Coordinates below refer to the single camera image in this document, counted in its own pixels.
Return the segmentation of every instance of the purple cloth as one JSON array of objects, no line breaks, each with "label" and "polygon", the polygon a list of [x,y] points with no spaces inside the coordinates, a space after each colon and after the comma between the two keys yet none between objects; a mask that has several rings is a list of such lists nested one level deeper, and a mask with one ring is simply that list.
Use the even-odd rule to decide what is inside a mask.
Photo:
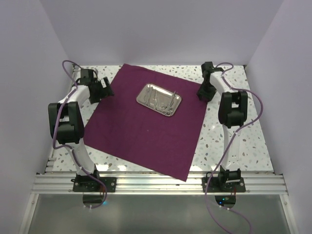
[{"label": "purple cloth", "polygon": [[[172,117],[138,104],[147,83],[182,97]],[[200,85],[124,64],[112,84],[114,97],[103,99],[85,127],[86,145],[156,172],[186,181],[204,120]]]}]

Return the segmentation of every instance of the purple cable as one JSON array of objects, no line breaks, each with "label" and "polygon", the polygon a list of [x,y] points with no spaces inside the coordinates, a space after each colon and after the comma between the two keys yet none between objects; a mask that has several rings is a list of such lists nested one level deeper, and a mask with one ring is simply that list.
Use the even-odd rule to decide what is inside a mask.
[{"label": "purple cable", "polygon": [[[222,228],[222,229],[223,229],[224,231],[226,231],[227,233],[232,234],[232,232],[230,232],[230,231],[227,230],[225,227],[223,227],[222,224],[221,224],[221,223],[214,217],[214,215],[212,214],[212,211],[211,211],[210,206],[209,206],[209,203],[208,203],[208,198],[207,198],[208,186],[209,186],[209,183],[210,183],[210,181],[211,181],[211,179],[212,179],[212,177],[213,177],[213,174],[216,172],[216,170],[217,170],[218,167],[220,166],[221,162],[223,161],[223,159],[224,159],[224,157],[225,157],[227,151],[229,150],[229,148],[230,148],[230,146],[231,146],[231,144],[232,144],[232,142],[233,142],[233,140],[234,140],[236,134],[237,134],[240,130],[242,130],[243,128],[245,128],[245,127],[247,127],[247,126],[249,126],[249,125],[255,123],[255,122],[261,117],[261,115],[262,115],[262,113],[263,113],[263,102],[262,102],[261,98],[260,98],[257,94],[255,94],[254,92],[252,92],[252,91],[250,91],[250,90],[248,90],[248,89],[239,89],[239,88],[234,88],[234,87],[232,87],[232,86],[226,81],[226,79],[224,78],[224,74],[225,74],[227,71],[233,69],[233,68],[234,68],[234,65],[231,64],[231,63],[229,63],[229,62],[223,62],[223,63],[218,64],[216,67],[218,67],[218,66],[220,66],[220,65],[224,65],[224,64],[230,65],[230,66],[231,66],[230,68],[224,70],[224,71],[222,72],[222,74],[221,74],[222,79],[223,79],[223,81],[226,83],[226,85],[227,85],[230,89],[233,89],[233,90],[237,90],[237,91],[246,91],[246,92],[248,92],[248,93],[251,93],[252,95],[254,95],[254,96],[258,99],[258,101],[260,102],[260,106],[261,106],[260,113],[258,114],[258,116],[257,116],[254,120],[252,120],[252,121],[249,122],[249,123],[246,123],[245,125],[241,126],[240,128],[238,128],[238,129],[234,132],[234,134],[233,134],[233,136],[232,136],[232,138],[231,138],[231,140],[230,140],[228,146],[226,147],[226,149],[225,149],[225,151],[224,151],[224,153],[223,153],[223,155],[222,155],[220,161],[218,162],[217,166],[215,167],[215,169],[214,169],[214,170],[212,171],[212,173],[210,174],[209,179],[208,179],[208,181],[207,181],[207,186],[206,186],[206,189],[205,189],[205,203],[206,203],[206,207],[207,207],[207,210],[208,210],[208,212],[209,212],[211,218],[217,223],[217,225],[219,225],[220,228]],[[235,213],[235,214],[237,214],[237,215],[239,215],[239,216],[241,216],[244,220],[246,220],[246,221],[248,222],[248,225],[249,225],[249,232],[248,232],[248,233],[251,234],[251,233],[253,232],[253,227],[252,227],[250,221],[249,221],[243,214],[241,214],[241,213],[239,213],[239,212],[237,212],[237,211],[235,211],[235,210],[232,210],[232,209],[230,209],[230,211],[233,212],[233,213]]]},{"label": "purple cable", "polygon": [[[69,78],[74,82],[75,86],[77,87],[77,83],[75,82],[75,80],[70,76],[70,74],[68,73],[68,71],[66,70],[66,68],[64,67],[64,63],[65,62],[71,62],[73,63],[74,65],[78,66],[79,68],[81,68],[78,64],[76,64],[75,62],[72,62],[70,60],[64,60],[63,63],[62,63],[62,66],[63,66],[63,69],[65,71],[65,73],[69,76]],[[90,208],[91,209],[94,209],[94,208],[97,208],[97,207],[100,207],[104,201],[106,200],[106,197],[107,197],[107,188],[105,186],[105,184],[100,181],[99,179],[95,178],[94,176],[92,176],[89,172],[87,172],[83,167],[82,165],[78,162],[77,160],[77,157],[75,155],[75,152],[74,152],[74,149],[72,146],[70,145],[60,145],[60,146],[56,146],[56,138],[57,138],[57,132],[58,132],[58,128],[59,128],[59,120],[60,120],[60,115],[62,113],[62,110],[63,110],[63,107],[65,106],[65,104],[67,103],[68,99],[74,94],[74,92],[76,91],[77,89],[74,89],[73,91],[71,91],[68,95],[68,97],[65,99],[65,101],[62,103],[62,105],[60,106],[59,110],[58,110],[58,116],[57,116],[57,121],[55,123],[55,127],[54,127],[54,132],[53,132],[53,149],[57,150],[57,149],[60,149],[60,148],[63,148],[63,147],[67,147],[69,148],[71,151],[72,151],[72,154],[73,154],[73,158],[74,158],[74,161],[75,163],[81,168],[81,170],[87,175],[89,176],[91,179],[93,179],[94,181],[96,181],[97,183],[99,183],[101,186],[103,186],[103,188],[105,189],[105,195],[104,195],[104,198],[102,200],[102,202],[96,206],[91,206],[90,205]]]}]

